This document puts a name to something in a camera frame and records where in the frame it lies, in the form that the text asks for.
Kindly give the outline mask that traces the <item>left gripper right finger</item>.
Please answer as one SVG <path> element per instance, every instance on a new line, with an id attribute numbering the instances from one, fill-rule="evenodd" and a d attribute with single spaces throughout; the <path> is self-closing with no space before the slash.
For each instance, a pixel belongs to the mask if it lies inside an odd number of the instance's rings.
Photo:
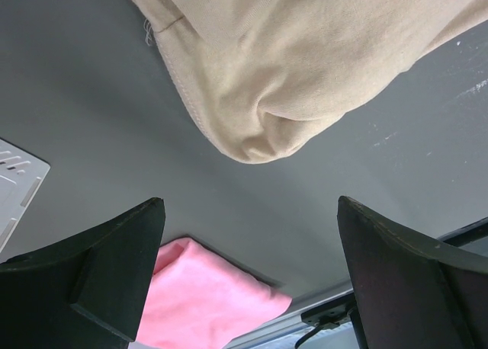
<path id="1" fill-rule="evenodd" d="M 340 197 L 338 226 L 370 348 L 485 348 L 487 259 Z"/>

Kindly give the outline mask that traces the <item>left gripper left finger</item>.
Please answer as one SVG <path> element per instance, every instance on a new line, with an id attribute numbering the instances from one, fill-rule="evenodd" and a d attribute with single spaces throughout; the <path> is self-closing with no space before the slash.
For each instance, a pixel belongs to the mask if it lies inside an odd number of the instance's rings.
<path id="1" fill-rule="evenodd" d="M 154 197 L 1 264 L 3 348 L 127 348 L 136 339 L 165 226 Z"/>

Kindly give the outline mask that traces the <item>beige t shirt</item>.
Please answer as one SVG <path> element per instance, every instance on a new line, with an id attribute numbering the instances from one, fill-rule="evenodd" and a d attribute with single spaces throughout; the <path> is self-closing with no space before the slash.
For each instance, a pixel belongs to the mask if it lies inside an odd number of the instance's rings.
<path id="1" fill-rule="evenodd" d="M 487 19 L 487 0 L 131 1 L 198 129 L 246 164 L 293 155 Z"/>

